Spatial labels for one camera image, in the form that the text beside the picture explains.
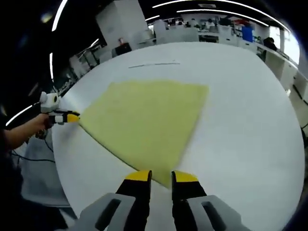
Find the white table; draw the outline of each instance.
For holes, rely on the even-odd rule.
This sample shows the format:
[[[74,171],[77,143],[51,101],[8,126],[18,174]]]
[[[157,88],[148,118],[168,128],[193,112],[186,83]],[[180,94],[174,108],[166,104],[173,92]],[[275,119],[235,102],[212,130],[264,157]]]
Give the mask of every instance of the white table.
[[[200,42],[139,49],[87,73],[62,107],[82,113],[111,82],[132,79],[207,84],[206,108],[177,169],[195,174],[207,194],[228,203],[255,231],[277,231],[287,223],[303,186],[303,141],[285,91],[256,55]],[[52,131],[60,180],[78,216],[134,171],[78,124]],[[170,191],[153,181],[146,230],[175,230],[171,207]]]

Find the ceiling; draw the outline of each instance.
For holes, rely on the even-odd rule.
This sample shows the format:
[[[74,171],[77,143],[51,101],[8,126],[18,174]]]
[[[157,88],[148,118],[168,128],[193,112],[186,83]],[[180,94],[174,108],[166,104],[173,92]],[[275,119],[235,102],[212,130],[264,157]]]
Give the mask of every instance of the ceiling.
[[[112,0],[68,0],[58,23],[58,27],[51,32],[54,16],[61,0],[11,0],[6,3],[7,18],[4,30],[7,31],[4,46],[4,69],[8,71],[6,77],[1,78],[2,90],[0,103],[5,105],[8,114],[27,107],[31,102],[28,97],[32,88],[39,83],[44,90],[50,84],[49,54],[53,52],[54,71],[57,72],[68,64],[68,58],[88,47],[95,39],[104,39],[95,22],[95,15]],[[268,18],[242,6],[210,0],[194,0],[178,2],[158,8],[152,6],[168,0],[139,0],[145,18],[160,15],[161,18],[170,18],[179,15],[178,10],[198,9],[199,3],[216,4],[219,10],[241,13],[268,23]],[[266,4],[259,0],[236,0],[264,11],[279,18],[279,15],[288,17],[288,21],[296,32],[297,24],[293,22],[299,18],[298,14],[289,17],[292,7],[297,10],[300,5],[290,6],[287,3],[275,3],[268,0]]]

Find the yellow towel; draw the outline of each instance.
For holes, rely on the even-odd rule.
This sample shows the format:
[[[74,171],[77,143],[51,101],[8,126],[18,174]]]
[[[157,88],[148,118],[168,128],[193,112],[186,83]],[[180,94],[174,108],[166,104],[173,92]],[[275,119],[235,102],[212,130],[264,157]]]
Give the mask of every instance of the yellow towel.
[[[97,142],[168,187],[202,109],[208,87],[176,81],[112,83],[81,115]]]

